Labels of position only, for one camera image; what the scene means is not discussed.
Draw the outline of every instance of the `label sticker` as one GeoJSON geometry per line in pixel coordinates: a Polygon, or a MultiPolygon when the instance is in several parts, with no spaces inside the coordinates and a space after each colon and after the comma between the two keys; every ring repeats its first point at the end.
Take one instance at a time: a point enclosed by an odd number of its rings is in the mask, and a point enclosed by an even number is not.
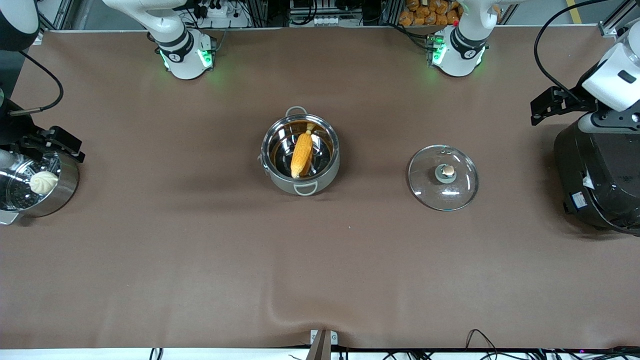
{"type": "Polygon", "coordinates": [[[576,209],[584,208],[588,205],[587,201],[584,200],[584,195],[582,194],[582,192],[572,194],[571,198],[573,199],[573,204],[575,205],[576,209]]]}

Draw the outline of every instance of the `pot handle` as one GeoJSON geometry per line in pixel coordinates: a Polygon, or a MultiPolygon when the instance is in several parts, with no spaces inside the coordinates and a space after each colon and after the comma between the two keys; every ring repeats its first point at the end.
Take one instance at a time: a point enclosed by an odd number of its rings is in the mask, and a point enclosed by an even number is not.
{"type": "Polygon", "coordinates": [[[0,225],[11,225],[21,217],[22,214],[20,213],[0,210],[0,225]]]}
{"type": "Polygon", "coordinates": [[[302,110],[303,113],[308,114],[307,111],[302,106],[291,106],[289,109],[287,109],[287,112],[284,113],[284,116],[288,117],[291,110],[295,110],[295,109],[302,110]]]}
{"type": "Polygon", "coordinates": [[[269,169],[268,169],[267,165],[265,165],[265,163],[262,162],[262,155],[261,154],[258,155],[258,163],[260,164],[260,166],[264,170],[264,174],[269,176],[269,169]]]}
{"type": "Polygon", "coordinates": [[[293,190],[300,196],[311,196],[313,194],[316,193],[316,191],[318,191],[318,182],[314,181],[313,183],[310,184],[293,184],[293,190]],[[311,192],[308,193],[301,193],[298,189],[304,189],[304,188],[308,188],[310,186],[313,186],[313,190],[311,190],[311,192]]]}

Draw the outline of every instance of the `corn cob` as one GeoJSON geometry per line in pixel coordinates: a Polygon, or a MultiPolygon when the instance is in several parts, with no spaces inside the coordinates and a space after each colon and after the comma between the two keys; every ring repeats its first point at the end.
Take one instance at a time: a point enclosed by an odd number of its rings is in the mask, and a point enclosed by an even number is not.
{"type": "Polygon", "coordinates": [[[300,134],[296,147],[293,149],[293,157],[291,158],[291,177],[297,179],[300,177],[302,171],[307,167],[307,163],[311,158],[312,146],[311,131],[316,125],[313,123],[307,124],[307,132],[300,134]]]}

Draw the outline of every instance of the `green led light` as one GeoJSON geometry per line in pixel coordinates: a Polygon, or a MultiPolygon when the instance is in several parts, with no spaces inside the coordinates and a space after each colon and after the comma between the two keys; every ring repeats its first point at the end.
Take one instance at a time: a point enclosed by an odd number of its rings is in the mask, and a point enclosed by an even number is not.
{"type": "Polygon", "coordinates": [[[200,57],[200,60],[202,61],[202,65],[204,67],[211,66],[212,64],[211,53],[209,51],[198,50],[198,56],[200,57]]]}
{"type": "Polygon", "coordinates": [[[447,52],[447,44],[442,44],[438,51],[436,51],[433,55],[433,63],[439,65],[442,63],[442,58],[444,58],[444,54],[447,52]]]}
{"type": "Polygon", "coordinates": [[[480,53],[478,54],[478,61],[476,62],[476,66],[480,65],[480,62],[482,61],[482,54],[484,54],[485,49],[486,47],[483,47],[482,50],[480,50],[480,53]]]}
{"type": "Polygon", "coordinates": [[[164,61],[164,67],[169,69],[169,64],[166,62],[166,58],[164,57],[164,54],[162,53],[162,51],[160,51],[160,56],[162,56],[162,60],[164,61]]]}

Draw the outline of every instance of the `yellow corn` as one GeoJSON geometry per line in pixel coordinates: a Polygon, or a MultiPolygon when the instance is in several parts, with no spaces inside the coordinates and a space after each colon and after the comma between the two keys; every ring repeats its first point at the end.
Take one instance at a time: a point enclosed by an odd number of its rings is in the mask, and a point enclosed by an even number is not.
{"type": "Polygon", "coordinates": [[[307,163],[311,159],[312,146],[311,130],[316,126],[313,123],[307,124],[307,132],[301,134],[296,142],[296,147],[293,149],[293,157],[291,158],[291,177],[294,179],[300,177],[307,163]]]}
{"type": "Polygon", "coordinates": [[[300,172],[301,174],[308,174],[309,170],[311,169],[311,160],[313,160],[314,157],[314,152],[311,151],[309,152],[309,157],[307,158],[307,162],[305,163],[305,168],[302,169],[302,172],[300,172]]]}

